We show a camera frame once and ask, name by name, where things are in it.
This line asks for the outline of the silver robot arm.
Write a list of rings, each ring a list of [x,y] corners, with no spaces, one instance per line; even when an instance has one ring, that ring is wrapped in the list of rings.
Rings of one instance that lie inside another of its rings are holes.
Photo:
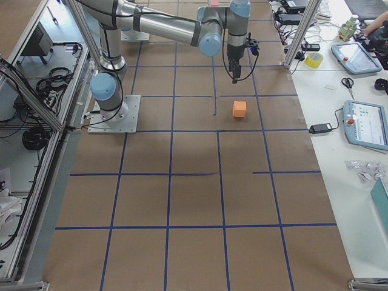
[[[189,19],[154,10],[135,1],[80,1],[100,27],[101,56],[98,73],[90,90],[105,122],[121,120],[127,114],[122,81],[127,64],[122,55],[121,30],[149,33],[199,48],[206,57],[222,53],[224,68],[236,84],[241,77],[240,59],[245,50],[259,55],[258,41],[248,30],[251,3],[231,1],[227,7],[201,7],[197,18]]]

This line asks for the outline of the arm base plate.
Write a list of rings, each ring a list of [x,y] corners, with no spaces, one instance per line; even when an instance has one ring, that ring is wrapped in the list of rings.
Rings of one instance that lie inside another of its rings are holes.
[[[116,115],[115,112],[105,111],[102,111],[102,114],[92,115],[90,120],[92,125],[88,126],[88,133],[136,133],[140,104],[140,95],[125,95],[124,103]]]

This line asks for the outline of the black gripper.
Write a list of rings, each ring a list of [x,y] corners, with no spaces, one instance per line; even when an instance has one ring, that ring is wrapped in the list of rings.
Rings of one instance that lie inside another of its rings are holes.
[[[246,48],[249,49],[252,55],[259,55],[259,41],[251,38],[251,33],[246,33],[243,35],[233,35],[228,33],[227,57],[229,71],[233,73],[233,84],[236,84],[241,76],[241,66],[239,64],[235,64],[234,61],[239,61],[244,56]]]

